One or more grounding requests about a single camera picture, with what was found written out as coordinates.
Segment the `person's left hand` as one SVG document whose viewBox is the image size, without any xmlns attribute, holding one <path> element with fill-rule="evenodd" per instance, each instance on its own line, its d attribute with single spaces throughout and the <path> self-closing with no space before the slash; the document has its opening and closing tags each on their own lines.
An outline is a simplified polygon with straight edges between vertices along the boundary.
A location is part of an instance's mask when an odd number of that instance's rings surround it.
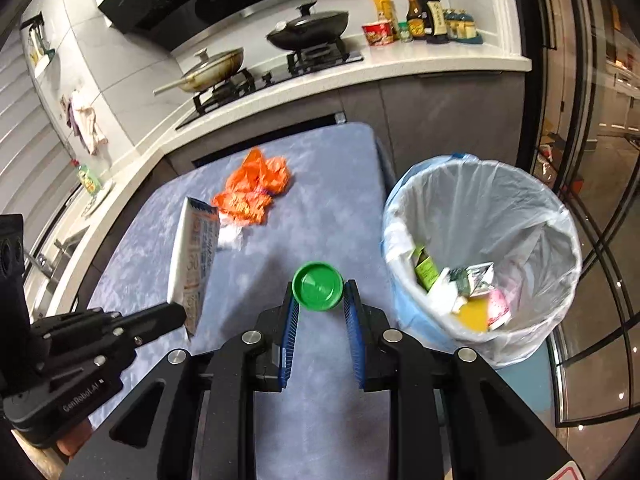
<svg viewBox="0 0 640 480">
<path fill-rule="evenodd" d="M 93 426 L 90 419 L 85 418 L 77 426 L 72 428 L 63 437 L 56 441 L 58 450 L 66 457 L 73 458 L 79 450 L 89 441 L 93 434 Z"/>
</svg>

